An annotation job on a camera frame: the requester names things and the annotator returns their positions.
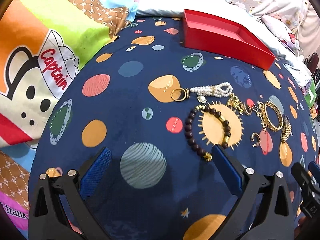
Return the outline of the small gold hoop earring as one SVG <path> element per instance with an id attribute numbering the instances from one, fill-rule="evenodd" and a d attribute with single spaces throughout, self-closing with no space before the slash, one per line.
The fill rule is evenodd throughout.
<path id="1" fill-rule="evenodd" d="M 259 147 L 260 142 L 261 142 L 260 135 L 258 133 L 252 133 L 251 135 L 252 147 Z"/>

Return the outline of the gold link bangle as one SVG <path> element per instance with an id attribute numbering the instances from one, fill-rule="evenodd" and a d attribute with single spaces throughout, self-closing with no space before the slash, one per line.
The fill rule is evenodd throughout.
<path id="1" fill-rule="evenodd" d="M 284 126 L 284 118 L 280 109 L 272 102 L 267 101 L 260 107 L 263 121 L 273 132 L 280 131 Z"/>

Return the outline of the red jewelry tray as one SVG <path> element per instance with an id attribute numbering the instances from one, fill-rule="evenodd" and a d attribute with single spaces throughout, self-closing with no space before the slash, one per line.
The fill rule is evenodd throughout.
<path id="1" fill-rule="evenodd" d="M 231 57 L 269 70 L 276 57 L 242 24 L 223 17 L 185 9 L 184 46 Z"/>

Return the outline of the green cloth item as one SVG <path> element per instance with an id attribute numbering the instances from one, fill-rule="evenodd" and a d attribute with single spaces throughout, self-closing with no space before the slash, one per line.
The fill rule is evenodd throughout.
<path id="1" fill-rule="evenodd" d="M 315 87 L 315 83 L 314 80 L 311 80 L 310 83 L 310 88 L 307 92 L 307 94 L 304 96 L 304 99 L 306 101 L 306 104 L 308 106 L 309 109 L 311 109 L 315 103 L 317 94 L 316 94 L 316 87 Z"/>

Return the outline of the small pearl pendant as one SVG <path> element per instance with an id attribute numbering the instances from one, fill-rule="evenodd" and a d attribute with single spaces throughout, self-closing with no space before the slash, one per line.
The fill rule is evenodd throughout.
<path id="1" fill-rule="evenodd" d="M 198 100 L 199 103 L 202 103 L 202 104 L 205 104 L 207 102 L 206 97 L 203 96 L 203 95 L 198 96 L 197 100 Z"/>

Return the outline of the pink white plush toy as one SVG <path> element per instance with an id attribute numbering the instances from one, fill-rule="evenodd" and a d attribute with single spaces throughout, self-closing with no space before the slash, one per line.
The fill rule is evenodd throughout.
<path id="1" fill-rule="evenodd" d="M 267 26 L 268 30 L 287 48 L 290 50 L 298 50 L 300 48 L 299 41 L 295 38 L 293 32 L 280 20 L 263 15 L 260 17 L 262 22 Z"/>

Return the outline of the beige curtain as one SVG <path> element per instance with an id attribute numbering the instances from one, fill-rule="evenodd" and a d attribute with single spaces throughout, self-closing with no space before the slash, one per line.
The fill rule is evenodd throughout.
<path id="1" fill-rule="evenodd" d="M 298 40 L 304 57 L 313 53 L 319 55 L 319 16 L 312 5 L 298 29 Z"/>

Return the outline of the colourful monkey cartoon blanket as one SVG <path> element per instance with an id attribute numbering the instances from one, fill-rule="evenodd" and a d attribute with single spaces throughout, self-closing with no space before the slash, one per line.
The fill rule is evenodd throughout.
<path id="1" fill-rule="evenodd" d="M 1 206 L 28 236 L 28 180 L 46 123 L 138 0 L 1 0 Z"/>

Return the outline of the light blue pillow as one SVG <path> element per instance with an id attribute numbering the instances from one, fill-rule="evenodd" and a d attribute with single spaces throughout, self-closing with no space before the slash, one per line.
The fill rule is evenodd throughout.
<path id="1" fill-rule="evenodd" d="M 285 68 L 299 87 L 303 88 L 311 82 L 312 74 L 307 66 L 280 44 L 266 25 L 244 9 L 223 0 L 139 0 L 136 15 L 178 18 L 183 15 L 184 9 L 205 12 L 242 24 L 263 41 L 276 56 L 285 60 Z"/>

